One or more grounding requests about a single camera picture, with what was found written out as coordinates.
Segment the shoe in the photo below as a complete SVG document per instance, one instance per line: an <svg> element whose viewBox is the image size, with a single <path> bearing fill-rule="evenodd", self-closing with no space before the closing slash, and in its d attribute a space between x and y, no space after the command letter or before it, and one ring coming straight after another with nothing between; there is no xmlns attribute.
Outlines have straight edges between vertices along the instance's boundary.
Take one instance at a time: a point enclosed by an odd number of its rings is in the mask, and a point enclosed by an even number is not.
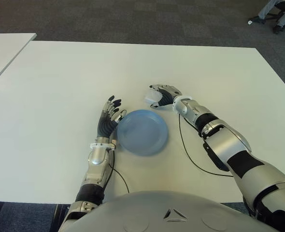
<svg viewBox="0 0 285 232"><path fill-rule="evenodd" d="M261 19L260 17L258 16L255 16L253 18L250 18L249 20L251 20L252 22L254 23L262 23L262 24L265 24L266 23L266 20L265 19Z"/></svg>
<svg viewBox="0 0 285 232"><path fill-rule="evenodd" d="M277 25L272 29L273 33L279 34L280 31L282 31L282 27Z"/></svg>

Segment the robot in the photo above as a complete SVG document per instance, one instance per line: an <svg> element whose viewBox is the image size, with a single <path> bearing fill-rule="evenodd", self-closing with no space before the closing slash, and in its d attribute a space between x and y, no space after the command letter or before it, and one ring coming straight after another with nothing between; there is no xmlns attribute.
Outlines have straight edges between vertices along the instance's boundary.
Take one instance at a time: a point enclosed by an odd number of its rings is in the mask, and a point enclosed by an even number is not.
<svg viewBox="0 0 285 232"><path fill-rule="evenodd" d="M173 111L198 131L214 164L231 172L250 217L205 198L172 191L134 192L102 204L116 147L110 137L126 114L125 110L117 113L121 100L113 101L112 96L100 115L88 170L59 232L285 232L285 175L255 158L238 131L191 97L173 86L150 88L162 94L151 108L172 104Z"/></svg>

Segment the triangular logo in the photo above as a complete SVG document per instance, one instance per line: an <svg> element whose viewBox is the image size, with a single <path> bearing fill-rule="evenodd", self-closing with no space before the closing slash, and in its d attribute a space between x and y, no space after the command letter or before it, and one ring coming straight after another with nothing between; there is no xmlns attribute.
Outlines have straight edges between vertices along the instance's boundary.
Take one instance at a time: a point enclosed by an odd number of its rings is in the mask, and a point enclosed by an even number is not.
<svg viewBox="0 0 285 232"><path fill-rule="evenodd" d="M187 221L187 217L176 209L168 209L163 219L167 222Z"/></svg>

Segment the gray trousers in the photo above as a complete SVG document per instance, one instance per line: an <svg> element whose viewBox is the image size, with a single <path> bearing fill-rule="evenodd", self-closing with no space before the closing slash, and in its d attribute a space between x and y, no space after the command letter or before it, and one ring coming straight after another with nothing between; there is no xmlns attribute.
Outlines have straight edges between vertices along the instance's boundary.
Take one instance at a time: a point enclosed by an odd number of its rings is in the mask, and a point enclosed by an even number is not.
<svg viewBox="0 0 285 232"><path fill-rule="evenodd" d="M270 0L266 6L258 13L258 17L264 19L267 13L278 3L282 2L281 0ZM278 24L283 27L285 25L285 14L279 19Z"/></svg>

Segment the robotic hand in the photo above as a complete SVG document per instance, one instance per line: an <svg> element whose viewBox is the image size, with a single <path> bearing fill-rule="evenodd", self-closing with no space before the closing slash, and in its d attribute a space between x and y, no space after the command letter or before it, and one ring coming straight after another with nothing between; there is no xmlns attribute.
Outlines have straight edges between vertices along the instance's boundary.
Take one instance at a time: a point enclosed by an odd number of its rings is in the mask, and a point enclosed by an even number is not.
<svg viewBox="0 0 285 232"><path fill-rule="evenodd" d="M173 86L152 85L150 88L162 93L162 99L151 108L172 104L173 110L197 129L214 164L232 173L250 214L285 232L285 175L255 158L239 132L191 97L181 95Z"/></svg>
<svg viewBox="0 0 285 232"><path fill-rule="evenodd" d="M114 162L114 156L111 155L110 151L114 151L116 146L115 140L110 142L110 136L127 113L126 110L122 110L118 114L121 100L113 101L113 99L114 96L111 96L104 104L98 123L96 142L90 145L92 151L88 157L88 170L76 200L71 204L59 229L60 232L102 204L104 199L104 191L108 183L109 174L112 171L109 164Z"/></svg>

